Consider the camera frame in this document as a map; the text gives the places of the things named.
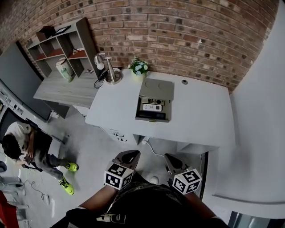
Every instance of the white shirt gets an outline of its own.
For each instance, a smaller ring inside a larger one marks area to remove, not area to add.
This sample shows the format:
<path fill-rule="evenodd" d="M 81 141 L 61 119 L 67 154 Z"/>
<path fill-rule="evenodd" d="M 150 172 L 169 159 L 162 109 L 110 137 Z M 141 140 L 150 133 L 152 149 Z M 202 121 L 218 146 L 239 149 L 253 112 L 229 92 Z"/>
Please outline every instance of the white shirt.
<path fill-rule="evenodd" d="M 25 151 L 27 146 L 26 134 L 29 134 L 30 132 L 31 126 L 29 124 L 22 122 L 14 122 L 8 127 L 5 133 L 5 135 L 7 135 L 8 133 L 12 133 L 15 136 L 19 147 L 23 153 L 23 155 L 19 157 L 21 161 L 23 161 L 24 157 L 27 155 L 27 152 Z"/>

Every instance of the red brick wall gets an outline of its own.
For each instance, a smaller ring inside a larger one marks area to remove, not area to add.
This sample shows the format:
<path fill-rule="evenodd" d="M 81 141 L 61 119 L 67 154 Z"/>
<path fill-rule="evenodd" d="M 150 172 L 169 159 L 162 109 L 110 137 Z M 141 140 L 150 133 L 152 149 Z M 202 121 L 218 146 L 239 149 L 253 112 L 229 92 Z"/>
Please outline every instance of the red brick wall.
<path fill-rule="evenodd" d="M 88 18 L 114 66 L 137 56 L 151 70 L 226 86 L 240 83 L 272 28 L 278 0 L 4 0 L 0 49 L 43 25 Z"/>

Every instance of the floor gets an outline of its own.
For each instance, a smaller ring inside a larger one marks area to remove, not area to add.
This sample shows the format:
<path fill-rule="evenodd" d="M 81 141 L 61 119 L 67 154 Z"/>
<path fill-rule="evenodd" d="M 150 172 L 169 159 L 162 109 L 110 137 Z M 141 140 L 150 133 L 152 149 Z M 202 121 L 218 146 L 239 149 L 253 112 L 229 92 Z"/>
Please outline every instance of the floor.
<path fill-rule="evenodd" d="M 149 180 L 152 176 L 157 176 L 159 184 L 166 183 L 169 179 L 164 158 L 154 155 L 148 145 L 131 146 L 113 141 L 99 127 L 86 124 L 84 117 L 74 108 L 70 108 L 66 119 L 52 118 L 48 126 L 62 132 L 62 134 L 69 135 L 66 145 L 60 150 L 59 156 L 76 162 L 80 168 L 76 173 L 71 173 L 62 167 L 60 170 L 66 179 L 73 184 L 75 193 L 72 196 L 68 195 L 55 178 L 44 172 L 40 173 L 13 165 L 1 152 L 0 160 L 5 161 L 8 166 L 8 170 L 2 176 L 19 176 L 23 182 L 28 180 L 32 183 L 34 181 L 33 187 L 50 198 L 50 204 L 47 205 L 41 199 L 41 193 L 33 190 L 31 185 L 26 182 L 26 193 L 22 203 L 29 206 L 27 217 L 30 221 L 28 226 L 23 224 L 22 227 L 50 227 L 64 217 L 68 210 L 75 208 L 91 197 L 103 187 L 103 175 L 108 162 L 119 152 L 125 150 L 137 149 L 141 151 L 136 170 L 145 179 Z M 175 142 L 153 138 L 149 142 L 158 154 L 163 155 L 176 151 Z M 187 165 L 200 171 L 199 155 L 183 154 L 180 156 L 184 157 Z"/>

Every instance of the wall shelf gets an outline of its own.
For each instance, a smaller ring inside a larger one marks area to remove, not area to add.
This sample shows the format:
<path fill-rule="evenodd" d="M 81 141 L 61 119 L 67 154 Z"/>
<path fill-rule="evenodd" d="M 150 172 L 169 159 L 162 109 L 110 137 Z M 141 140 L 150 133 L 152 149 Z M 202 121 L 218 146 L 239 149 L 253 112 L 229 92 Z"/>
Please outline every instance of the wall shelf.
<path fill-rule="evenodd" d="M 55 64 L 61 57 L 66 57 L 78 77 L 86 71 L 85 69 L 92 69 L 93 75 L 98 77 L 101 71 L 94 63 L 97 52 L 86 18 L 62 24 L 54 29 L 57 31 L 69 25 L 71 27 L 62 34 L 44 41 L 35 40 L 27 47 L 28 52 L 46 77 L 57 72 Z M 79 48 L 84 51 L 73 54 L 73 51 Z"/>

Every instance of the yellow sneaker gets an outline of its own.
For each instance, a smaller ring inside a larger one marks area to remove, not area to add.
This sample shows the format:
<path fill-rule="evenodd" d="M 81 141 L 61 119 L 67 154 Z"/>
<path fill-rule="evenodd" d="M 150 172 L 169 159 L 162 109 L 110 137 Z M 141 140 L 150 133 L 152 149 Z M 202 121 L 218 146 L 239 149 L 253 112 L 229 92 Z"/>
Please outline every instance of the yellow sneaker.
<path fill-rule="evenodd" d="M 67 182 L 67 180 L 62 177 L 62 179 L 59 181 L 59 185 L 61 185 L 68 194 L 73 195 L 74 189 L 70 183 Z"/>
<path fill-rule="evenodd" d="M 72 172 L 76 172 L 78 170 L 78 165 L 76 163 L 68 162 L 66 168 Z"/>

